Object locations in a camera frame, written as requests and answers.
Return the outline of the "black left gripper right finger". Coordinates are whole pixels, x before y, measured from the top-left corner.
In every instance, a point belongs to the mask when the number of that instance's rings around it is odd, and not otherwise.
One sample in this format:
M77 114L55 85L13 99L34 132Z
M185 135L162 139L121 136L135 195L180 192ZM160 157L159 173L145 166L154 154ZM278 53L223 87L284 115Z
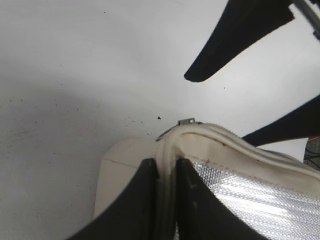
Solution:
M246 240L248 227L208 189L188 159L176 164L177 224L181 240Z

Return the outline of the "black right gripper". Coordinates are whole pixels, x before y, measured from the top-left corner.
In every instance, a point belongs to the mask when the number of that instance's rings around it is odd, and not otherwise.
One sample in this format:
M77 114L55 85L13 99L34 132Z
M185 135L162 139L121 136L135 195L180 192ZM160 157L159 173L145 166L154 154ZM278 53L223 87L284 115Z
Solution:
M229 0L206 44L184 78L203 82L217 73L241 52L294 19L293 4L320 39L320 16L308 0Z

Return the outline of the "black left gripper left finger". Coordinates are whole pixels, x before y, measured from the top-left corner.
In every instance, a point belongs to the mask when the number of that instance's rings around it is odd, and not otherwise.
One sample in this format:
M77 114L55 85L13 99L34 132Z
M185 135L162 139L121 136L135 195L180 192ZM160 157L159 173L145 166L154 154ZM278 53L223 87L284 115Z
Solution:
M155 160L142 160L116 200L72 239L150 240L154 228L158 177Z

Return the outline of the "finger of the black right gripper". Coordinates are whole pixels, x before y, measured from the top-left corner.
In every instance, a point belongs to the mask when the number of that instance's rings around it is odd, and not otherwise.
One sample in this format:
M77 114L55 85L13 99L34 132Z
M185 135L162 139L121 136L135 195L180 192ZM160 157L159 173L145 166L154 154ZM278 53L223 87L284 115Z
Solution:
M247 143L258 147L319 135L320 97L316 96L273 123L247 134L243 139Z

